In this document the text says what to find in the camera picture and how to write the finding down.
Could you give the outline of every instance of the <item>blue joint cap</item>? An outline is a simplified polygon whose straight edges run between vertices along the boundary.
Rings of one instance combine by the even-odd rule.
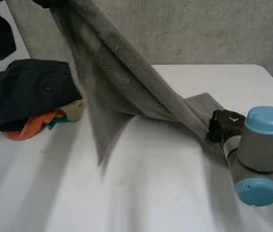
[[[273,107],[258,106],[251,109],[245,120],[245,126],[257,134],[273,135]]]
[[[239,199],[247,205],[267,206],[273,203],[273,180],[248,178],[235,185]]]

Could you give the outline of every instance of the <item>gray towel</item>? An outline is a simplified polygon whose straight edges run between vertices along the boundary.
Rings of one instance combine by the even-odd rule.
[[[212,112],[222,107],[209,95],[183,99],[163,80],[93,0],[68,0],[51,9],[70,48],[74,81],[87,100],[99,163],[134,116],[181,123],[204,147]]]

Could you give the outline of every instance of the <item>pile of clothes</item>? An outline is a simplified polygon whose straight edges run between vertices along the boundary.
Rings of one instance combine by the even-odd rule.
[[[9,139],[34,136],[45,124],[77,121],[82,97],[69,65],[53,60],[23,59],[0,72],[0,131]]]

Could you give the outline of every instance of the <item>white table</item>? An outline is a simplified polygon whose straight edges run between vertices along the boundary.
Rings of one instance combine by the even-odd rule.
[[[273,106],[256,65],[156,65],[183,97],[209,92],[242,114]],[[227,167],[167,123],[134,118],[103,177],[87,111],[13,142],[0,137],[0,232],[273,232],[273,204],[241,203]]]

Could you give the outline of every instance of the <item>gray wall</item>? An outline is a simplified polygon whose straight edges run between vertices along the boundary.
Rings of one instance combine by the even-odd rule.
[[[258,64],[273,76],[273,0],[96,0],[152,64]],[[7,0],[32,58],[66,60],[50,13]]]

